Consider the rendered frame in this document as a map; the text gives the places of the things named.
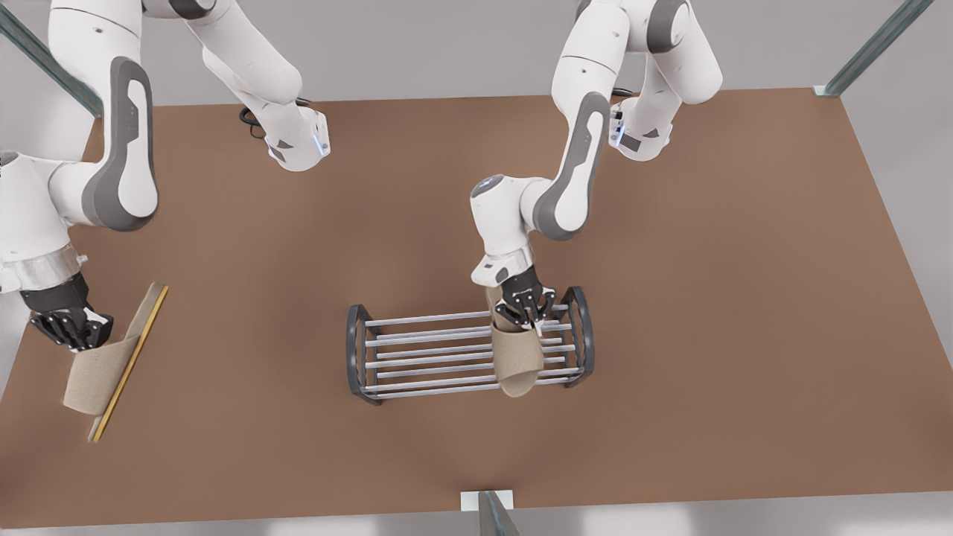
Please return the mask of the beige slipper with yellow sole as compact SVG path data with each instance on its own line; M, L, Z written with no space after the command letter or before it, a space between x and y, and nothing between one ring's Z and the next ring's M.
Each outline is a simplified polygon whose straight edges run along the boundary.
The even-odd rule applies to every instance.
M82 351L74 357L63 405L93 417L88 442L99 441L102 437L168 291L168 286L153 282L130 322L125 338Z

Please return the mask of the metal shoe rack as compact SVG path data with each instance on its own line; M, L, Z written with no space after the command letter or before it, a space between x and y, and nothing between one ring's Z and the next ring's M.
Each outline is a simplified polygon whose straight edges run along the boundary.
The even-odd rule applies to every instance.
M348 387L372 405L455 392L496 390L490 313L373 319L361 304L347 316ZM535 386L581 383L595 366L593 326L582 288L570 287L539 329L544 370Z

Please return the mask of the silver frame post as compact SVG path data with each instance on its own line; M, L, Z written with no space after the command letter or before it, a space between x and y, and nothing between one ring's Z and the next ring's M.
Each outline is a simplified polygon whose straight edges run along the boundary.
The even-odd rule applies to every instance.
M86 111L95 118L102 118L104 106L101 98L88 85L69 74L54 58L50 48L3 4L0 4L0 34L7 37L11 44L15 45L38 68L41 68L48 77L57 82L62 89L65 89L76 102L84 106Z
M842 96L933 3L934 0L903 0L830 81L812 87L813 94L820 98Z
M460 510L479 513L479 536L520 536L510 516L513 491L460 492Z

